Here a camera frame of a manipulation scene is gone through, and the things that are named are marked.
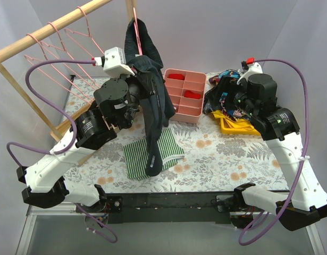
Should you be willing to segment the dark navy shorts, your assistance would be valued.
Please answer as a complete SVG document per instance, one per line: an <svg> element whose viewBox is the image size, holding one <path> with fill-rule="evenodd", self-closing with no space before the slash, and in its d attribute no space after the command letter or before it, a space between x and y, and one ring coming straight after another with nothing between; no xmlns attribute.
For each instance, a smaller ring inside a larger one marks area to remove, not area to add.
<svg viewBox="0 0 327 255"><path fill-rule="evenodd" d="M162 128L169 125L175 109L169 97L162 74L163 62L145 23L137 18L142 55L139 55L134 29L134 18L129 22L124 42L126 65L136 70L137 80L149 90L149 96L140 100L144 112L148 149L146 173L156 176L163 165L158 148Z"/></svg>

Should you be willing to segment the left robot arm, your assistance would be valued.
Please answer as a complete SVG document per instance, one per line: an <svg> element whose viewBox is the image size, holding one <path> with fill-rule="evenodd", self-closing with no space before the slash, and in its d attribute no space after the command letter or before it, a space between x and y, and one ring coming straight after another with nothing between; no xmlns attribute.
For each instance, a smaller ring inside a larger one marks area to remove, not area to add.
<svg viewBox="0 0 327 255"><path fill-rule="evenodd" d="M115 128L133 124L144 89L134 76L111 78L94 91L94 102L66 131L64 137L32 166L20 166L17 176L26 184L24 203L47 209L61 202L80 203L99 213L107 204L107 195L99 184L78 185L64 174L85 157L117 137Z"/></svg>

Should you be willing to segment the green white striped shorts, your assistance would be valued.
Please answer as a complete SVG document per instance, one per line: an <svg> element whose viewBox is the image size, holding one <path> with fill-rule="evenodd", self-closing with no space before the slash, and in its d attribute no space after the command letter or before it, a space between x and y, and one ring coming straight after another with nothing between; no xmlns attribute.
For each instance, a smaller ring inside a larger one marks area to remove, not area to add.
<svg viewBox="0 0 327 255"><path fill-rule="evenodd" d="M170 128L164 129L158 140L158 148L163 165L159 170L167 170L176 165L185 156L184 150L178 145ZM127 165L127 177L132 180L143 180L150 176L146 173L148 149L146 138L142 138L123 146L123 153Z"/></svg>

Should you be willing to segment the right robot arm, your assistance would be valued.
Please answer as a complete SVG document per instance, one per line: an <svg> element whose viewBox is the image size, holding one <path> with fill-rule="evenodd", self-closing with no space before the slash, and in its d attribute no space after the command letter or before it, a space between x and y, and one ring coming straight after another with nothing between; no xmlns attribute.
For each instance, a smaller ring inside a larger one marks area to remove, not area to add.
<svg viewBox="0 0 327 255"><path fill-rule="evenodd" d="M319 184L309 159L302 155L303 143L293 113L277 103L277 83L268 74L253 74L247 79L230 76L220 78L206 98L226 113L241 110L260 133L277 159L289 186L297 172L301 174L292 197L263 190L254 183L234 190L233 203L240 211L251 206L274 215L282 213L280 223L289 231L309 226L327 217L327 193Z"/></svg>

